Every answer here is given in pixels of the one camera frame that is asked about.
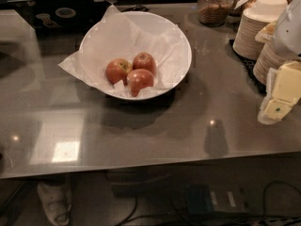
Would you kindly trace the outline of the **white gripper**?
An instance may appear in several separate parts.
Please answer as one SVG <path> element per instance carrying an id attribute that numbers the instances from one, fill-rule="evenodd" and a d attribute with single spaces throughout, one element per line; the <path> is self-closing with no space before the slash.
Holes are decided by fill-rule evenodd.
<path id="1" fill-rule="evenodd" d="M 262 43 L 272 40 L 276 53 L 281 57 L 292 60 L 301 58 L 301 0 L 292 0 L 277 22 L 269 23 L 255 36 L 255 41 Z M 277 70 L 271 68 L 267 74 L 266 96 L 261 103 L 258 121 L 267 125 L 282 121 L 300 99 L 301 62 L 288 62 Z"/>

